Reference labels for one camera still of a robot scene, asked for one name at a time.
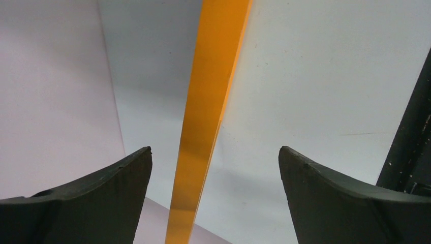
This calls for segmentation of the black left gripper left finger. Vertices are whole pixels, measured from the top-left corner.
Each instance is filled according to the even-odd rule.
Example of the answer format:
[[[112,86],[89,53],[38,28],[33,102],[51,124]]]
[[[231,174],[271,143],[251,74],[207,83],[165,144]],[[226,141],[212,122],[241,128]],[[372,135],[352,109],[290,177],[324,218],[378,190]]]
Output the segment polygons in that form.
[[[30,197],[1,200],[1,243],[132,243],[152,170],[151,148]]]

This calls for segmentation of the wooden picture frame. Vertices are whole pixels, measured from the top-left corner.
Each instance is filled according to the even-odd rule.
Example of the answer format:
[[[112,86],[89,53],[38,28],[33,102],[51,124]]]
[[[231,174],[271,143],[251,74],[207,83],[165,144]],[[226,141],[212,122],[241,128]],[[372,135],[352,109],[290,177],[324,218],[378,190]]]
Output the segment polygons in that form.
[[[202,4],[166,243],[190,240],[251,7],[251,1]]]

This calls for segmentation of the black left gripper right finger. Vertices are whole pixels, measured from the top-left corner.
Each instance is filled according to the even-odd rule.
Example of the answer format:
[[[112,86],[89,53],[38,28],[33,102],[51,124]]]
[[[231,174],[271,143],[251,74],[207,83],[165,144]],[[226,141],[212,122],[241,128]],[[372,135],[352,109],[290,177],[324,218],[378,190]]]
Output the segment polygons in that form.
[[[299,243],[430,243],[430,198],[370,185],[288,146],[279,168]]]

